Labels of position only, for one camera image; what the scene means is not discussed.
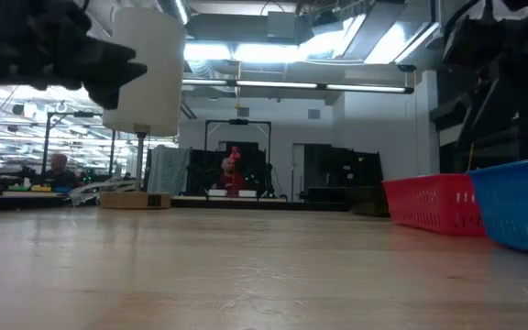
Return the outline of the grey ceiling duct box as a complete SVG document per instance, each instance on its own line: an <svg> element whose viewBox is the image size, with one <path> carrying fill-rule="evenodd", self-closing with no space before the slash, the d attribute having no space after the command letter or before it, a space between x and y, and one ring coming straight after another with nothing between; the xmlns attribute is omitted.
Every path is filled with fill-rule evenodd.
<svg viewBox="0 0 528 330"><path fill-rule="evenodd" d="M267 37L269 39L294 39L295 14L291 12L271 12L267 14Z"/></svg>

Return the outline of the long ceiling light bar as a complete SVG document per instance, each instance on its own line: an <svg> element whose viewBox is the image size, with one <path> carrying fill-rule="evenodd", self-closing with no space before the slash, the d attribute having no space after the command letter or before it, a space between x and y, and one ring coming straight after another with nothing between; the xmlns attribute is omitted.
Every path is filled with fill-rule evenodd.
<svg viewBox="0 0 528 330"><path fill-rule="evenodd" d="M414 92L414 89L408 86L336 84L336 83L320 83L320 82L274 82L274 81L253 81L253 80L183 78L182 84L188 85L188 86L233 87L233 88L243 88L243 87L271 88L271 89L294 89L294 90L315 90L315 91L377 93L377 94L412 94Z"/></svg>

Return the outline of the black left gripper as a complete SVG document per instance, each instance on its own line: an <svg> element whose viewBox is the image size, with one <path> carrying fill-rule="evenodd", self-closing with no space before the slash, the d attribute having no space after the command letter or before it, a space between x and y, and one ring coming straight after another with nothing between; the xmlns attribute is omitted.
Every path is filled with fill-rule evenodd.
<svg viewBox="0 0 528 330"><path fill-rule="evenodd" d="M79 62L130 61L137 53L126 46L87 36L91 0L0 0L0 85L82 86L106 110L116 110L120 89L143 76L148 66L118 62L94 66L83 78Z"/></svg>

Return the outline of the blue plastic basket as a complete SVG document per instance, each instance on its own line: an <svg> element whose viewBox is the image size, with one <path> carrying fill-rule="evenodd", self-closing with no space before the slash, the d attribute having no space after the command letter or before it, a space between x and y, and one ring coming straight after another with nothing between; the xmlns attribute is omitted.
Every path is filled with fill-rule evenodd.
<svg viewBox="0 0 528 330"><path fill-rule="evenodd" d="M473 170L468 175L487 236L528 253L528 159Z"/></svg>

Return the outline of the black rig frame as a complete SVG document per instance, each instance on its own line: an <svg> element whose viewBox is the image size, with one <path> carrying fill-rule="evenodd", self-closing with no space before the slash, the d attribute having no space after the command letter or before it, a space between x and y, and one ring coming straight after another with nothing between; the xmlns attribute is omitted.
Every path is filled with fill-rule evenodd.
<svg viewBox="0 0 528 330"><path fill-rule="evenodd" d="M59 116L60 119L55 124L52 124L52 118L54 116ZM40 171L41 176L43 176L45 172L47 171L48 152L49 152L49 144L50 144L50 131L67 116L73 116L73 117L79 117L79 118L93 118L96 116L102 117L103 115L100 113L86 112L82 110L73 111L71 113L61 113L59 111L47 112L45 137L44 137L44 143L43 143L43 158L42 158L41 171ZM113 129L112 135L111 135L110 155L109 155L109 173L110 174L112 174L114 171L115 149L116 149L116 131Z"/></svg>
<svg viewBox="0 0 528 330"><path fill-rule="evenodd" d="M218 119L207 119L204 123L204 132L203 132L203 149L208 150L208 137L211 135L211 133L208 131L209 126L212 123L217 124L228 124L230 126L249 126L249 125L256 125L257 127L259 125L266 125L268 127L268 132L266 133L266 136L268 138L268 148L267 148L267 162L265 166L265 186L266 190L263 193L264 197L274 198L275 195L275 189L274 189L274 183L271 177L272 173L272 165L270 163L270 156L271 156L271 136L272 136L272 123L270 121L250 121L247 119L228 119L228 120L218 120Z"/></svg>

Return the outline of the black cabinet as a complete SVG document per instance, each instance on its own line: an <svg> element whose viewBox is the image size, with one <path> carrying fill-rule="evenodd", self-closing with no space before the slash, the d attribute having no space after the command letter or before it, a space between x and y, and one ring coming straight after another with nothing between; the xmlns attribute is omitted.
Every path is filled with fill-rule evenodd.
<svg viewBox="0 0 528 330"><path fill-rule="evenodd" d="M379 153L307 144L303 161L299 196L308 203L345 203L349 189L376 186L383 180Z"/></svg>

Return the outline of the grey hanging cloth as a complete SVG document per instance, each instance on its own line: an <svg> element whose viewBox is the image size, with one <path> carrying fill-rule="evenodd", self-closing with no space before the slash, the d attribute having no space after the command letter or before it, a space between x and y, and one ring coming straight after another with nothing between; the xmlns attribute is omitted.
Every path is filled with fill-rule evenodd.
<svg viewBox="0 0 528 330"><path fill-rule="evenodd" d="M187 167L191 151L188 148L156 146L150 153L149 193L178 195L186 188Z"/></svg>

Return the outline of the person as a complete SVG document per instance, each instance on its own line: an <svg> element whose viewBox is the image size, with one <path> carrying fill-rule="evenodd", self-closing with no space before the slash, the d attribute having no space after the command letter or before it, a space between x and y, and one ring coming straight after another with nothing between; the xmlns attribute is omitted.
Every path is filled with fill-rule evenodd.
<svg viewBox="0 0 528 330"><path fill-rule="evenodd" d="M212 185L213 189L226 190L228 195L239 195L245 189L245 179L236 168L235 162L230 158L224 158L221 163L219 179Z"/></svg>
<svg viewBox="0 0 528 330"><path fill-rule="evenodd" d="M53 187L74 187L77 183L76 175L66 168L68 158L64 154L53 154L50 157L50 169L43 175L43 180Z"/></svg>

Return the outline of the red plastic basket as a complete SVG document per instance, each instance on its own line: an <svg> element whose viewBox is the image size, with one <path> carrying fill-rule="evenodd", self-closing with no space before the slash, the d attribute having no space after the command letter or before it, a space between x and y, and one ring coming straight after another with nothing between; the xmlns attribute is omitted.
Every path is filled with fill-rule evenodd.
<svg viewBox="0 0 528 330"><path fill-rule="evenodd" d="M466 174L434 174L384 181L390 218L447 236L484 237L472 181Z"/></svg>

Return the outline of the black plastic basket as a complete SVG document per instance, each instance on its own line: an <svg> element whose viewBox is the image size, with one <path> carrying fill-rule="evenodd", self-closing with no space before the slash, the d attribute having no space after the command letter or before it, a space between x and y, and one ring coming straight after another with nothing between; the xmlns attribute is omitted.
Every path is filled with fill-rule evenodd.
<svg viewBox="0 0 528 330"><path fill-rule="evenodd" d="M349 211L355 215L390 216L386 193L381 185L347 188L346 202Z"/></svg>

